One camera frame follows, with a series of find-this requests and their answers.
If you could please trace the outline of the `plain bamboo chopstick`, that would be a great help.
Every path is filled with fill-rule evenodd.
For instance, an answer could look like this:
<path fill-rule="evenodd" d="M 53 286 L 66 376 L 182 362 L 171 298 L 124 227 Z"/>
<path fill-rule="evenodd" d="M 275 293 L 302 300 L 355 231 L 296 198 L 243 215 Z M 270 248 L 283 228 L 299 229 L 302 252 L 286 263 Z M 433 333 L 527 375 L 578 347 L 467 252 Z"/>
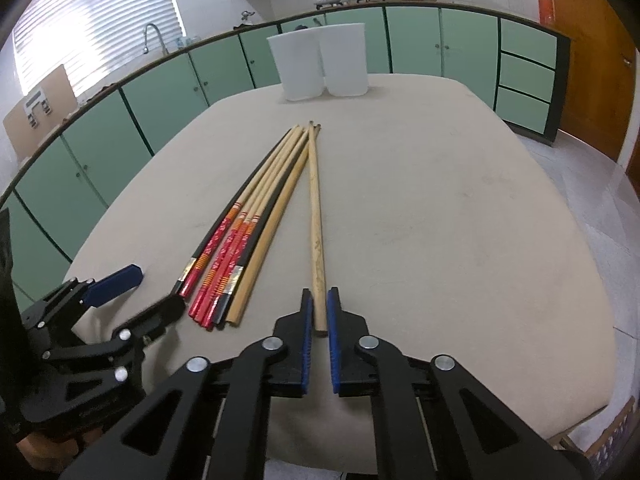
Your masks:
<path fill-rule="evenodd" d="M 324 270 L 320 179 L 316 137 L 320 128 L 309 125 L 308 164 L 310 196 L 310 250 L 311 250 L 311 291 L 314 298 L 314 331 L 326 336 L 326 270 Z"/>
<path fill-rule="evenodd" d="M 277 229 L 280 226 L 281 219 L 295 190 L 300 174 L 303 172 L 306 165 L 308 152 L 309 148 L 305 146 L 302 154 L 300 154 L 298 158 L 298 161 L 295 163 L 293 169 L 284 182 L 282 191 L 274 203 L 265 227 L 262 229 L 262 234 L 258 237 L 252 258 L 250 258 L 250 262 L 244 269 L 243 274 L 239 279 L 238 286 L 235 287 L 230 307 L 224 317 L 224 322 L 226 324 L 239 326 L 242 322 L 246 307 L 250 301 L 250 296 L 252 296 L 257 282 L 258 275 L 260 270 L 262 270 L 262 265 L 266 260 L 270 246 L 276 236 Z"/>

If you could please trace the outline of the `red patterned chopstick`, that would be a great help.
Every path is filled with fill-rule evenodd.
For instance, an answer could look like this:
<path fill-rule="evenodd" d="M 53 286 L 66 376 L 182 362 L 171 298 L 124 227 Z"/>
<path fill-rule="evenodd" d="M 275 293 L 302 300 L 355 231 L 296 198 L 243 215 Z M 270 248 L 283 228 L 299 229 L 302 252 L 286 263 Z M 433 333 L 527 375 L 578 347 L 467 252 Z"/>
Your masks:
<path fill-rule="evenodd" d="M 300 133 L 294 134 L 294 138 L 288 142 L 288 145 L 283 149 L 281 154 L 267 170 L 262 182 L 257 185 L 254 194 L 248 200 L 247 206 L 245 207 L 246 216 L 243 218 L 243 222 L 236 231 L 228 249 L 221 252 L 212 265 L 214 273 L 211 278 L 206 278 L 205 280 L 207 284 L 205 292 L 196 298 L 196 311 L 193 315 L 193 319 L 199 326 L 204 327 L 203 323 L 210 310 L 212 310 L 217 289 L 224 289 L 224 285 L 221 285 L 221 281 L 224 278 L 226 271 L 233 268 L 232 257 L 239 255 L 240 253 L 239 244 L 242 240 L 243 234 L 252 221 L 257 220 L 258 214 L 260 214 L 259 206 L 265 203 L 267 200 L 267 194 L 270 191 L 270 188 L 274 185 L 274 182 L 276 182 L 277 177 L 280 177 L 285 165 L 293 158 L 294 152 L 302 146 L 304 136 L 308 136 L 308 128 L 300 127 Z"/>
<path fill-rule="evenodd" d="M 284 147 L 280 149 L 279 153 L 274 156 L 273 161 L 271 162 L 271 164 L 268 166 L 268 169 L 271 167 L 272 163 L 277 159 L 277 157 L 281 154 L 281 152 L 283 151 L 283 149 L 288 145 L 288 142 L 290 142 L 293 138 L 294 138 L 294 134 L 295 133 L 300 133 L 300 127 L 299 126 L 294 126 L 293 128 L 291 128 L 291 135 L 288 138 L 288 140 L 285 141 Z M 267 172 L 267 170 L 265 171 L 265 173 L 262 175 L 262 178 L 259 180 L 259 182 L 257 183 L 257 185 L 262 182 L 262 179 L 265 177 L 265 174 Z M 243 222 L 243 218 L 246 216 L 246 211 L 244 210 L 245 206 L 247 205 L 247 201 L 252 197 L 252 195 L 254 194 L 255 188 L 257 188 L 257 185 L 254 187 L 253 192 L 250 193 L 250 196 L 247 197 L 246 202 L 244 203 L 241 211 L 236 215 L 235 219 L 233 220 L 233 222 L 231 223 L 231 226 L 229 226 L 229 229 L 227 230 L 226 234 L 224 234 L 224 238 L 221 240 L 221 242 L 219 243 L 217 249 L 215 250 L 215 252 L 213 253 L 213 255 L 210 257 L 209 261 L 212 260 L 213 256 L 216 254 L 216 252 L 224 252 L 225 250 L 228 249 L 229 244 L 231 243 L 231 241 L 233 240 L 233 237 L 235 236 L 236 231 L 239 229 L 239 226 L 242 224 Z"/>
<path fill-rule="evenodd" d="M 193 304 L 189 310 L 190 318 L 204 325 L 209 311 L 212 310 L 214 300 L 217 298 L 217 289 L 231 269 L 233 258 L 239 253 L 239 249 L 245 242 L 245 234 L 253 229 L 255 218 L 259 217 L 258 209 L 268 194 L 272 182 L 280 174 L 283 165 L 290 157 L 292 151 L 298 148 L 300 138 L 305 132 L 302 126 L 294 126 L 286 135 L 283 142 L 269 157 L 266 168 L 258 171 L 247 189 L 238 199 L 239 206 L 232 207 L 232 222 L 228 230 L 224 231 L 221 245 L 216 248 L 215 259 L 208 268 L 206 277 L 196 293 Z"/>
<path fill-rule="evenodd" d="M 268 179 L 266 188 L 258 196 L 258 202 L 250 207 L 247 217 L 232 240 L 228 254 L 218 266 L 218 273 L 212 281 L 212 287 L 207 289 L 202 307 L 195 317 L 198 325 L 206 330 L 212 330 L 226 316 L 231 295 L 235 292 L 236 283 L 250 258 L 248 250 L 258 239 L 258 228 L 262 226 L 262 220 L 268 217 L 268 209 L 276 203 L 311 133 L 311 128 L 305 129 L 292 151 L 288 153 L 288 157 L 280 162 L 278 171 Z"/>

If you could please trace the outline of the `black chopstick silver band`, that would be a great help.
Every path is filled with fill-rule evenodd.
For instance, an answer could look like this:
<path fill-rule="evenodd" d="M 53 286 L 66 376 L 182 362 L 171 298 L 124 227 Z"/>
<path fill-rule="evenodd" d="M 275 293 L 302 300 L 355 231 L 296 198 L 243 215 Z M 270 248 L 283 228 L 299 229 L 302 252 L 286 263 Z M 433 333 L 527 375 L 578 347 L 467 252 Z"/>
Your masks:
<path fill-rule="evenodd" d="M 178 294 L 183 298 L 189 298 L 193 292 L 193 289 L 206 266 L 208 265 L 210 257 L 217 249 L 219 243 L 224 238 L 229 226 L 235 219 L 236 215 L 241 211 L 247 197 L 253 192 L 254 187 L 257 185 L 262 175 L 268 169 L 268 166 L 274 159 L 280 149 L 284 147 L 285 141 L 291 135 L 292 129 L 288 129 L 279 142 L 270 150 L 270 152 L 264 157 L 260 164 L 254 169 L 250 176 L 241 185 L 235 196 L 228 203 L 224 211 L 220 214 L 214 224 L 210 227 L 205 234 L 201 243 L 195 249 L 186 267 L 183 269 L 180 278 L 175 282 L 174 287 L 171 289 L 172 294 Z"/>

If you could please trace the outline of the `brown cardboard panel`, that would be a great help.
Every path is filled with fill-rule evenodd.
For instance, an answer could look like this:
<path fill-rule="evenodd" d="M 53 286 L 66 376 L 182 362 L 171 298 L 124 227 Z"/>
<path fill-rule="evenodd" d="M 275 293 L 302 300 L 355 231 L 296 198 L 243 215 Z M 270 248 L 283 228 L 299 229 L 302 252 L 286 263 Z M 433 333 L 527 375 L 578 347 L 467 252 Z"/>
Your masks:
<path fill-rule="evenodd" d="M 60 65 L 3 119 L 17 161 L 32 157 L 43 141 L 77 109 L 77 98 L 65 67 Z"/>

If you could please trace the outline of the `window blinds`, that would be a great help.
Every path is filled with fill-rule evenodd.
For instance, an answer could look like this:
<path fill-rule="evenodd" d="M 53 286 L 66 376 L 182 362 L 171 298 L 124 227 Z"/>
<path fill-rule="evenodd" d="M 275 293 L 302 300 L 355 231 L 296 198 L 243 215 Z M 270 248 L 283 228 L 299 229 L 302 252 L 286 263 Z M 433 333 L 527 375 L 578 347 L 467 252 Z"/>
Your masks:
<path fill-rule="evenodd" d="M 176 0 L 32 0 L 12 30 L 14 62 L 24 89 L 63 65 L 72 86 L 91 86 L 113 70 L 183 35 Z"/>

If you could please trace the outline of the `left white plastic container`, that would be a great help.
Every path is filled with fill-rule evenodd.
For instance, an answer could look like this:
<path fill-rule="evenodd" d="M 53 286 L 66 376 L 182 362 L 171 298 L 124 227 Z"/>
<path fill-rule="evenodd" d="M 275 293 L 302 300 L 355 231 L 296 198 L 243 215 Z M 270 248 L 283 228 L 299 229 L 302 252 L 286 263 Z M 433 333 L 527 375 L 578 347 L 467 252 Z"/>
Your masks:
<path fill-rule="evenodd" d="M 285 99 L 314 99 L 324 91 L 319 41 L 311 28 L 271 36 L 268 44 L 277 66 Z"/>

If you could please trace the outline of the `white plastic container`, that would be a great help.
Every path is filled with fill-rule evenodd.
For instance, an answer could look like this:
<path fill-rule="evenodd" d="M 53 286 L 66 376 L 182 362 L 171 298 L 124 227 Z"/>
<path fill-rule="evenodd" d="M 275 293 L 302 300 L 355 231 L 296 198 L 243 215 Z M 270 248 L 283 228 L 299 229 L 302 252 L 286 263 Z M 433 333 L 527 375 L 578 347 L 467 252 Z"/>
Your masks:
<path fill-rule="evenodd" d="M 271 36 L 268 44 L 277 66 L 285 99 L 314 99 L 324 91 L 319 41 L 311 28 Z"/>
<path fill-rule="evenodd" d="M 364 24 L 321 27 L 319 44 L 329 94 L 340 98 L 366 94 L 369 81 Z"/>

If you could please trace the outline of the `right white plastic container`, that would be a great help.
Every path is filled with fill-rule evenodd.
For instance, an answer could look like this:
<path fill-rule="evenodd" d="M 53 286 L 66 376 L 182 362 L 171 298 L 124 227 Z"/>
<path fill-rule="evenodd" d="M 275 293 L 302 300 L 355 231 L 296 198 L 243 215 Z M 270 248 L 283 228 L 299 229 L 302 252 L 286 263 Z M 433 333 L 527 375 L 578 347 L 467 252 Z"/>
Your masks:
<path fill-rule="evenodd" d="M 319 44 L 329 94 L 340 98 L 366 94 L 369 81 L 364 24 L 321 27 Z"/>

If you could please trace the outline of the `wooden door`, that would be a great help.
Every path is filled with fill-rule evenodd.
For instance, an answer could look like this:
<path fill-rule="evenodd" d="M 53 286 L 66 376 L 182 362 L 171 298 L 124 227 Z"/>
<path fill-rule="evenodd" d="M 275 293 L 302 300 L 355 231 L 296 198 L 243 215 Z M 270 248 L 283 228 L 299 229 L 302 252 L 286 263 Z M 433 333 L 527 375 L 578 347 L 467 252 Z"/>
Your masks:
<path fill-rule="evenodd" d="M 618 159 L 634 102 L 634 42 L 608 0 L 554 0 L 554 13 L 570 38 L 561 129 Z"/>

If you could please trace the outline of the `red fire extinguisher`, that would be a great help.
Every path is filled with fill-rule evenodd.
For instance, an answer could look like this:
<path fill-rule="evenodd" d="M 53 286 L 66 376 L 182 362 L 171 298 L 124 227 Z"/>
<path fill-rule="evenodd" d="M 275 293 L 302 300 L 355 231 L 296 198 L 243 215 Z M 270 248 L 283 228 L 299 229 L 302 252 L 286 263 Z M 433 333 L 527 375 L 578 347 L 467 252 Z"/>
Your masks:
<path fill-rule="evenodd" d="M 538 18 L 541 25 L 554 24 L 554 2 L 553 0 L 537 0 Z"/>

